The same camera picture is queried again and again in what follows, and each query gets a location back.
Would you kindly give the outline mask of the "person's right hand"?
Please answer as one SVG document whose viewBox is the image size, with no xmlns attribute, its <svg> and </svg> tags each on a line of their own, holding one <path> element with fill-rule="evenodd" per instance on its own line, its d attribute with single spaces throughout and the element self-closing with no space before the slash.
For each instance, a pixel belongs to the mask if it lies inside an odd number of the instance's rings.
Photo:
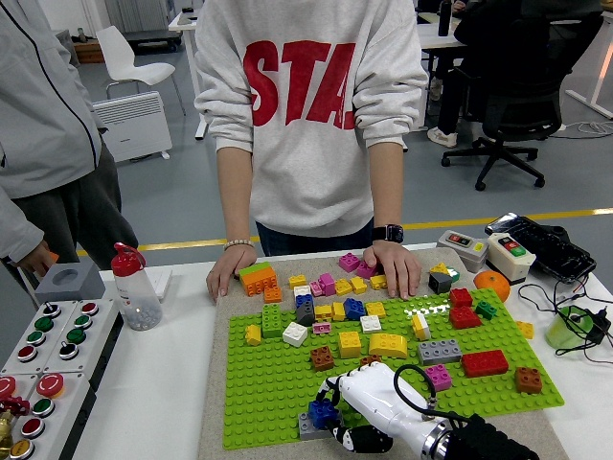
<svg viewBox="0 0 613 460">
<path fill-rule="evenodd" d="M 49 249 L 48 243 L 41 241 L 35 249 L 17 262 L 16 265 L 28 272 L 44 277 L 49 268 L 57 262 L 57 259 L 58 255 Z"/>
<path fill-rule="evenodd" d="M 230 280 L 256 260 L 257 252 L 251 245 L 237 244 L 227 248 L 206 277 L 207 289 L 213 301 L 216 302 L 219 296 L 225 296 Z"/>
</svg>

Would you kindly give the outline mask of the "person's left hand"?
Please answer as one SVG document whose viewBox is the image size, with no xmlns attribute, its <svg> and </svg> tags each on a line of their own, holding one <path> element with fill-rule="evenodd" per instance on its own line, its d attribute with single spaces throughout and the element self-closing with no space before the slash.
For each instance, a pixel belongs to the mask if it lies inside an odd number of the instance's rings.
<svg viewBox="0 0 613 460">
<path fill-rule="evenodd" d="M 391 297 L 407 300 L 415 296 L 420 285 L 421 264 L 417 257 L 400 243 L 374 241 L 363 252 L 368 267 L 381 265 Z"/>
</svg>

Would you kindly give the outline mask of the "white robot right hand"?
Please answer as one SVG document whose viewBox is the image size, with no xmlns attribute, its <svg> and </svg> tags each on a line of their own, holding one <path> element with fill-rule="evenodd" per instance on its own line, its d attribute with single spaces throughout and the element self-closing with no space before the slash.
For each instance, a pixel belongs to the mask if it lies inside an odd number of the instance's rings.
<svg viewBox="0 0 613 460">
<path fill-rule="evenodd" d="M 375 361 L 322 382 L 315 400 L 332 394 L 332 405 L 340 399 L 360 413 L 368 425 L 333 433 L 346 449 L 373 451 L 376 444 L 401 439 L 416 455 L 427 456 L 432 443 L 430 433 L 439 419 L 428 411 L 435 407 L 435 396 L 423 397 L 387 364 Z"/>
</svg>

